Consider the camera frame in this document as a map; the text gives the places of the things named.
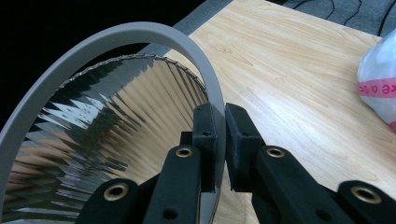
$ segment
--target gray plastic ring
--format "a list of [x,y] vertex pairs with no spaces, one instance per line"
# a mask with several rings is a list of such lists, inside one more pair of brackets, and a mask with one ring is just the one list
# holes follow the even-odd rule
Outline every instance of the gray plastic ring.
[[37,114],[53,93],[77,70],[93,58],[111,49],[135,43],[157,43],[186,56],[199,70],[205,83],[217,134],[216,193],[201,199],[201,223],[211,222],[219,199],[225,158],[224,103],[216,74],[201,49],[180,31],[153,22],[131,22],[92,35],[66,52],[22,98],[0,134],[0,211],[12,164],[21,142]]

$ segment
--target screw hole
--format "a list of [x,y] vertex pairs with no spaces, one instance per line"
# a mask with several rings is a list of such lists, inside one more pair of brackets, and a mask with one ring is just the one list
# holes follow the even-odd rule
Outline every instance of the screw hole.
[[381,203],[381,197],[374,191],[365,187],[353,187],[351,189],[353,195],[366,203]]
[[275,158],[282,158],[285,156],[285,153],[277,148],[268,148],[267,149],[267,154],[271,157],[275,157]]
[[108,201],[119,200],[128,193],[128,185],[125,183],[118,183],[110,186],[105,190],[104,198]]
[[123,188],[116,187],[116,188],[112,189],[109,193],[110,193],[110,195],[118,196],[118,195],[122,194],[122,192],[123,192]]
[[165,209],[165,211],[163,211],[163,217],[166,219],[175,219],[177,218],[178,213],[177,210],[172,209],[172,208],[168,208]]
[[318,209],[315,213],[323,221],[326,221],[326,222],[332,221],[332,215],[330,215],[330,213],[325,210]]
[[180,148],[176,151],[179,157],[189,157],[192,155],[192,150],[189,148]]

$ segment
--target black plastic bracket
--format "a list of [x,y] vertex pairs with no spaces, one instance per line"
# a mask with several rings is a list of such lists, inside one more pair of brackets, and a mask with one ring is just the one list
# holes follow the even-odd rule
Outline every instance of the black plastic bracket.
[[84,204],[76,223],[131,223],[137,188],[136,183],[129,179],[107,181]]
[[192,146],[169,150],[143,223],[198,223],[201,153]]
[[227,104],[225,117],[227,121],[226,161],[231,188],[237,192],[251,192],[252,182],[255,181],[250,175],[251,166],[253,166],[257,151],[265,143],[243,107]]
[[343,182],[336,201],[356,223],[396,222],[396,201],[370,184],[358,180]]
[[192,145],[199,148],[202,155],[202,192],[215,190],[216,132],[212,115],[211,104],[199,105],[194,108]]
[[286,149],[261,148],[256,165],[262,187],[281,214],[279,223],[354,223]]

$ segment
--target wood grain surface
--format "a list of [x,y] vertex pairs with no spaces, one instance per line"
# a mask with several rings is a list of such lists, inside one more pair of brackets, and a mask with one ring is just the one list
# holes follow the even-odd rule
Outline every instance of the wood grain surface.
[[[319,184],[373,184],[396,198],[396,133],[359,96],[361,56],[380,38],[260,0],[235,0],[190,38],[224,101],[243,106],[267,145],[289,150]],[[166,55],[198,74],[175,51]],[[255,223],[224,176],[215,223]]]

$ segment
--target black background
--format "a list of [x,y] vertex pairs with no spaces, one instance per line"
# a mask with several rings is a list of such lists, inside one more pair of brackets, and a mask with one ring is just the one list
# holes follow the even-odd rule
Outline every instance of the black background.
[[[130,21],[155,21],[173,26],[202,2],[0,1],[0,130],[35,81],[83,39]],[[86,66],[121,54],[138,52],[144,46],[132,45],[112,50]]]

